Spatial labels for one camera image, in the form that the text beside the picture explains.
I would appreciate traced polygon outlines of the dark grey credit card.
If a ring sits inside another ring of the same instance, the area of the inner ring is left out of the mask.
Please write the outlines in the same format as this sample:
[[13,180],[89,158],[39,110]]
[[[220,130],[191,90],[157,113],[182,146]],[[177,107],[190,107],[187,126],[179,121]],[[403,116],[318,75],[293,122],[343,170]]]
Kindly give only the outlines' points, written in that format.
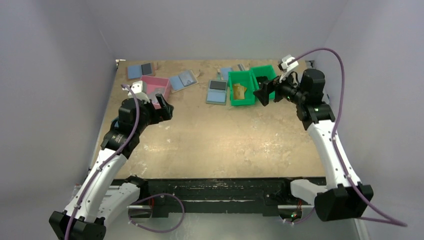
[[257,76],[256,77],[256,82],[257,82],[259,88],[261,88],[262,85],[264,84],[264,82],[266,82],[267,80],[268,80],[267,76]]

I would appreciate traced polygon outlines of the orange and white credit card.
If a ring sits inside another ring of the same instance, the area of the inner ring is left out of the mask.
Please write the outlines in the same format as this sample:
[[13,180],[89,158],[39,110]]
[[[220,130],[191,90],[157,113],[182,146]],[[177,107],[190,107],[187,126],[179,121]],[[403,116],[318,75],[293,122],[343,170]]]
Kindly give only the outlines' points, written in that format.
[[233,98],[235,100],[244,100],[245,97],[245,93],[247,91],[247,88],[243,85],[241,85],[240,83],[235,83],[232,85],[232,89],[233,89]]

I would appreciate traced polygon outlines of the green card holder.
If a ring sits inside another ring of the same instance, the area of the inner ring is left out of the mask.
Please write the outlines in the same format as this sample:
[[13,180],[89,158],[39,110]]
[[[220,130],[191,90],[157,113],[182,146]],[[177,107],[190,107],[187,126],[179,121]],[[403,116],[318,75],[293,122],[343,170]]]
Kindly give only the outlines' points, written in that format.
[[205,102],[211,105],[227,104],[228,80],[225,80],[218,70],[216,77],[208,82]]

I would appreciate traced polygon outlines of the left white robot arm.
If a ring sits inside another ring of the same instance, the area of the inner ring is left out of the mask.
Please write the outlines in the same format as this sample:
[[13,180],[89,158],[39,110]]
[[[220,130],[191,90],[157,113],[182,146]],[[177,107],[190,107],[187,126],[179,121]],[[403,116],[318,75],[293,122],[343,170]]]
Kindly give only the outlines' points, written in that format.
[[146,127],[172,119],[173,106],[162,94],[155,97],[160,105],[158,109],[150,100],[127,98],[122,101],[118,116],[104,136],[97,160],[84,183],[65,209],[54,211],[49,218],[58,239],[102,240],[108,226],[127,206],[148,201],[147,182],[135,176],[127,178],[111,195],[107,193],[115,176],[139,144]]

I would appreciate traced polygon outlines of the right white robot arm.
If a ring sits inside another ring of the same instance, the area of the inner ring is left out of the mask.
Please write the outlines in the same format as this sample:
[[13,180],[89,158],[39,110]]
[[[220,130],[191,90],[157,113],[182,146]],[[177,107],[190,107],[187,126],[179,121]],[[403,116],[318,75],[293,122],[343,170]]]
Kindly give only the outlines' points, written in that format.
[[352,166],[340,159],[344,150],[335,147],[340,140],[335,130],[336,118],[331,107],[323,101],[325,75],[320,70],[306,69],[297,82],[297,73],[284,79],[279,76],[259,76],[254,95],[263,106],[286,99],[296,105],[296,114],[304,129],[312,138],[325,172],[325,186],[306,179],[295,179],[281,189],[280,196],[288,204],[304,200],[315,208],[323,222],[358,219],[367,208],[366,201],[374,196],[370,185],[362,184]]

